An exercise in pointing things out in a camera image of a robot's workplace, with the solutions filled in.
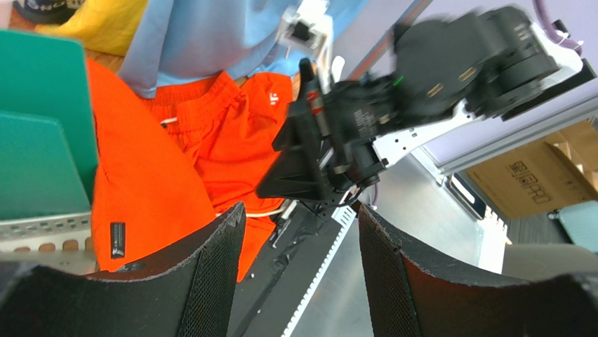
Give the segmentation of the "orange shorts front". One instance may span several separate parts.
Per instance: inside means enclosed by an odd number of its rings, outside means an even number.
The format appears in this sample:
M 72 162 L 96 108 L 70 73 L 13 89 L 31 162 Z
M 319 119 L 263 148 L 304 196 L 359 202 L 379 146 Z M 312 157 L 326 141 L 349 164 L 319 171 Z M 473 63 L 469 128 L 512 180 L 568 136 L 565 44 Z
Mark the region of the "orange shorts front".
M 263 72 L 239 83 L 220 73 L 143 99 L 99 63 L 87 66 L 99 158 L 91 212 L 99 269 L 114 272 L 242 202 L 243 279 L 274 231 L 271 212 L 282 205 L 255 189 L 277 158 L 271 143 L 293 100 L 291 78 Z

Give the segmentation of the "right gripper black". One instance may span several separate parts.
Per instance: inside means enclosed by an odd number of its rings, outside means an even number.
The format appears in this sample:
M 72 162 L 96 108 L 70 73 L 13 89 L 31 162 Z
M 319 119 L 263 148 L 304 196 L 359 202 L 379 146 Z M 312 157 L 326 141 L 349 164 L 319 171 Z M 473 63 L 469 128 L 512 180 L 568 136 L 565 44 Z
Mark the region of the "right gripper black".
M 259 182 L 260 198 L 333 202 L 337 199 L 326 166 L 325 149 L 331 150 L 335 112 L 334 96 L 324 92 L 319 72 L 307 58 L 299 64 L 298 97 L 286 108 L 286 119 L 272 142 L 277 158 Z

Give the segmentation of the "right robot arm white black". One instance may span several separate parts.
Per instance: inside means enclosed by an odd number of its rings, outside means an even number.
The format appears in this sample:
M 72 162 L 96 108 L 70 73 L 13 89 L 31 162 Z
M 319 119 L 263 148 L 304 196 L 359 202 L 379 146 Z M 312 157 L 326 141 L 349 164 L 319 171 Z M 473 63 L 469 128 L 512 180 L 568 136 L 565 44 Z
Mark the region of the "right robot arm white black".
M 394 69 L 334 81 L 307 58 L 300 90 L 272 146 L 261 198 L 338 202 L 364 190 L 415 148 L 461 126 L 511 119 L 597 78 L 558 22 L 520 8 L 394 24 Z

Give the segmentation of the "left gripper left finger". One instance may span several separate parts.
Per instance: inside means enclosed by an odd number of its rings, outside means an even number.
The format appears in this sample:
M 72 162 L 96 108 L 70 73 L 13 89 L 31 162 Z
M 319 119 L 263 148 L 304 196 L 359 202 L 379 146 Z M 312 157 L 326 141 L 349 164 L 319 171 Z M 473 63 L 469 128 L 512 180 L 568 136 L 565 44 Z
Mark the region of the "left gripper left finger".
M 1 335 L 226 336 L 245 224 L 237 203 L 116 272 L 3 262 Z

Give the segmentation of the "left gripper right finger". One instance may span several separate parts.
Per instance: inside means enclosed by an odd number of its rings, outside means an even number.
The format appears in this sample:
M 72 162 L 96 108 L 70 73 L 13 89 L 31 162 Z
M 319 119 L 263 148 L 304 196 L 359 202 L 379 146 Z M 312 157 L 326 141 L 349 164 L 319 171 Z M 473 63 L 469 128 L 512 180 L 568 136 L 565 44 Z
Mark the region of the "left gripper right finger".
M 455 259 L 367 206 L 359 248 L 375 336 L 596 336 L 597 274 L 541 281 Z

